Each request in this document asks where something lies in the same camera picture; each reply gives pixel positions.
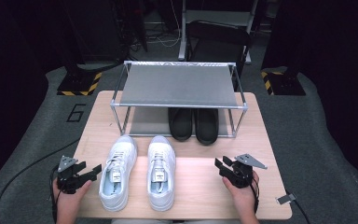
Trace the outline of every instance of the black slipper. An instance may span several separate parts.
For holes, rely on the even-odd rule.
[[[178,141],[187,140],[193,133],[193,115],[191,108],[168,108],[170,132]]]
[[[202,108],[194,111],[196,136],[199,142],[208,146],[214,143],[219,134],[219,116],[217,109]]]

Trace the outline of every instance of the white sneaker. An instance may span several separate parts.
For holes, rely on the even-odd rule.
[[[113,144],[106,166],[103,169],[100,184],[100,199],[103,207],[109,211],[119,211],[127,205],[129,198],[129,178],[136,162],[135,142],[123,135]]]
[[[175,152],[163,136],[152,139],[148,152],[147,193],[152,208],[166,211],[173,205]]]

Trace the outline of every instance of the shoe rack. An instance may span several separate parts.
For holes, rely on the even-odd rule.
[[[235,137],[248,106],[241,84],[236,99],[233,78],[240,83],[235,63],[125,61],[110,106],[121,134],[171,136],[168,107],[187,107],[217,108],[218,137]]]

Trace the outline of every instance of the human hand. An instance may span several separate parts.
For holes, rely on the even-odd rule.
[[[66,194],[58,189],[57,178],[53,181],[54,200],[57,204],[57,224],[72,224],[76,221],[80,202],[89,191],[92,181],[88,180],[75,194]]]
[[[252,186],[254,187],[254,190],[258,190],[257,183],[259,178],[255,171],[253,171],[253,176],[254,180],[252,181]],[[255,217],[255,196],[252,189],[250,187],[238,189],[233,186],[225,176],[223,176],[223,183],[231,193],[235,208],[240,215],[241,223],[258,223],[258,220]]]

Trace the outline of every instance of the wooden table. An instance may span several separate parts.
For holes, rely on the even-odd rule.
[[[89,115],[89,120],[77,146],[74,158],[85,161],[88,172],[101,164],[112,145],[120,137],[117,122],[110,107],[113,91],[101,91]],[[173,207],[166,212],[154,211],[148,201],[146,188],[147,149],[151,137],[134,137],[138,158],[130,175],[130,191],[127,206],[119,212],[104,210],[98,190],[101,174],[93,182],[83,199],[79,216],[98,218],[153,218],[153,219],[232,219],[238,218],[232,198],[222,183],[214,158],[249,153],[268,169],[255,168],[260,177],[259,219],[288,219],[292,215],[289,204],[280,205],[276,198],[285,195],[278,165],[269,142],[255,96],[246,92],[249,106],[236,138],[219,138],[211,146],[203,146],[196,137],[178,142],[168,137],[176,154],[175,199]]]

